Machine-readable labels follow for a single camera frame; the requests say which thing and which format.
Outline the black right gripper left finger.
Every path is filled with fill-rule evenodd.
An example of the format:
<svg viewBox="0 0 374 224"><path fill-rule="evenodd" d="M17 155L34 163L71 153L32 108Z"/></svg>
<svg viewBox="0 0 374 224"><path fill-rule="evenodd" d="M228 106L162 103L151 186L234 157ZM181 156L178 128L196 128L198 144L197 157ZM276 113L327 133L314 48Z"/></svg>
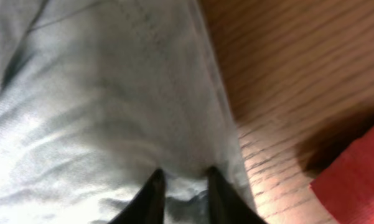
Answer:
<svg viewBox="0 0 374 224"><path fill-rule="evenodd" d="M125 209L108 224L163 224L166 182L157 169Z"/></svg>

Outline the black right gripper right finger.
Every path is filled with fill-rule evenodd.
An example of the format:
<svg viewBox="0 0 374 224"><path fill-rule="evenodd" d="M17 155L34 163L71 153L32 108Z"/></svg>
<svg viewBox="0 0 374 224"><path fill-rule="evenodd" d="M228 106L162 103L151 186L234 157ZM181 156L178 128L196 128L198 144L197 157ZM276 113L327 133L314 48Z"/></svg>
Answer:
<svg viewBox="0 0 374 224"><path fill-rule="evenodd" d="M207 174L211 224L266 224L252 211L216 167L209 168Z"/></svg>

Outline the light blue t-shirt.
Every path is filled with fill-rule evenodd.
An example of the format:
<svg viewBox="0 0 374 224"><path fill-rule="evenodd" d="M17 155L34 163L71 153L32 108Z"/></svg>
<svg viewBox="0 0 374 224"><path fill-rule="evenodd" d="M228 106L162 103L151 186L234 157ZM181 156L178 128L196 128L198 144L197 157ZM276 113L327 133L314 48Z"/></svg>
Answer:
<svg viewBox="0 0 374 224"><path fill-rule="evenodd" d="M197 1L0 1L0 223L108 223L156 169L208 223L211 166L255 207Z"/></svg>

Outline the red t-shirt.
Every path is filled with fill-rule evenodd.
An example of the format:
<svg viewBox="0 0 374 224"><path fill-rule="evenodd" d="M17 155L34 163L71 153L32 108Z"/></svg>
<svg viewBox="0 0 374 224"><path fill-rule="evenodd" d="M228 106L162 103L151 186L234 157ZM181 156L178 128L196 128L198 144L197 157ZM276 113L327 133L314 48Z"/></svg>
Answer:
<svg viewBox="0 0 374 224"><path fill-rule="evenodd" d="M341 224L374 224L374 126L310 184Z"/></svg>

